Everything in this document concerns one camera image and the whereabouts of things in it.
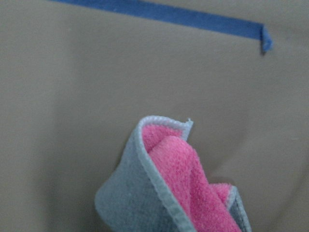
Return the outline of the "pink and grey cloth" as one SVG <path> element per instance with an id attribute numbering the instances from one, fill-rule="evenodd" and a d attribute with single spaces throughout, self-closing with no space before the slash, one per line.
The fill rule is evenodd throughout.
<path id="1" fill-rule="evenodd" d="M 147 116 L 131 133 L 95 209 L 111 232 L 249 232 L 238 189 L 210 184 L 187 143 L 192 121 Z"/>

